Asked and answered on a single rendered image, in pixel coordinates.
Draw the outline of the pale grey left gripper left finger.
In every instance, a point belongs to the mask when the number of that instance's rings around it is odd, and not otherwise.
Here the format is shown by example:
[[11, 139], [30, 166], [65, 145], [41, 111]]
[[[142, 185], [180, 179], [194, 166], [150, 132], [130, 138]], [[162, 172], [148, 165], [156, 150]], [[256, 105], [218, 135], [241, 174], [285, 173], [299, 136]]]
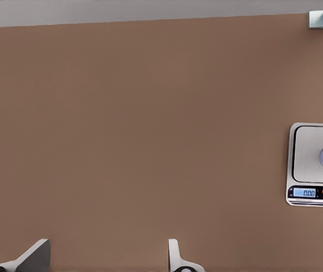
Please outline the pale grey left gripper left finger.
[[0, 263], [0, 272], [48, 272], [50, 240], [40, 239], [17, 259]]

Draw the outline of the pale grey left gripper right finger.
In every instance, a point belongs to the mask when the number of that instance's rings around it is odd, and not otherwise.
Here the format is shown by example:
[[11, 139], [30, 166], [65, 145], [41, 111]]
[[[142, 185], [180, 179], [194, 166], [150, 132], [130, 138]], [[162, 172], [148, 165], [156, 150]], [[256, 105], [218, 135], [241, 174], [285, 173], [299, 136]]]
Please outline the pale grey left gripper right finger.
[[177, 239], [168, 239], [169, 272], [205, 272], [205, 269], [194, 262], [182, 259]]

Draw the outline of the white digital kitchen scale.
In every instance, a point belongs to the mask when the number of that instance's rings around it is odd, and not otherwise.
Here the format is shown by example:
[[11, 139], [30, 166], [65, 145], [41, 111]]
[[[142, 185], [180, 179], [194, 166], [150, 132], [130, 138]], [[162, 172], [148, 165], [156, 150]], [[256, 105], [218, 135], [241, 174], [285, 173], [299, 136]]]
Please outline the white digital kitchen scale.
[[294, 123], [290, 128], [286, 201], [292, 206], [323, 207], [323, 124]]

